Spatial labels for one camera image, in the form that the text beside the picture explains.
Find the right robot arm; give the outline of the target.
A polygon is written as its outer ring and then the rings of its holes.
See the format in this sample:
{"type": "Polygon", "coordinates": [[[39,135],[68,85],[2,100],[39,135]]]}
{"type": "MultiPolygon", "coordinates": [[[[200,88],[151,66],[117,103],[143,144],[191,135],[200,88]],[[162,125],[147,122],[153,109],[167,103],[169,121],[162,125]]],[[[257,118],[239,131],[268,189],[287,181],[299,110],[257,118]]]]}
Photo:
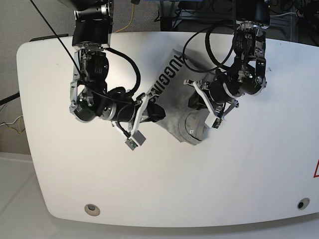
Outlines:
{"type": "Polygon", "coordinates": [[[164,109],[151,101],[153,93],[133,95],[141,84],[141,74],[136,63],[127,55],[110,47],[113,28],[114,2],[112,0],[63,0],[62,4],[75,14],[72,46],[74,76],[70,84],[70,112],[82,122],[99,117],[112,121],[124,133],[121,122],[158,122],[165,118],[164,109]],[[107,89],[109,60],[106,52],[122,57],[132,66],[136,82],[134,87],[107,89]]]}

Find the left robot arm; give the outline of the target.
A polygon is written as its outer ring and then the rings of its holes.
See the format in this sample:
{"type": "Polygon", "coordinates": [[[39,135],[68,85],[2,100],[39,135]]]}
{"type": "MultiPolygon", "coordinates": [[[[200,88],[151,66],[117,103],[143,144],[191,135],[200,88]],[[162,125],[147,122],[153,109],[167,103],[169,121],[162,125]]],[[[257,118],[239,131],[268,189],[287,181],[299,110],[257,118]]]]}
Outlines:
{"type": "Polygon", "coordinates": [[[235,0],[232,4],[233,19],[221,20],[204,28],[204,45],[209,59],[215,65],[213,80],[200,81],[198,90],[191,96],[188,106],[195,110],[211,109],[217,118],[222,118],[238,107],[237,98],[261,92],[266,82],[266,28],[270,25],[267,0],[235,0]],[[233,26],[234,36],[230,53],[235,53],[234,62],[226,66],[214,56],[210,35],[218,27],[233,26]]]}

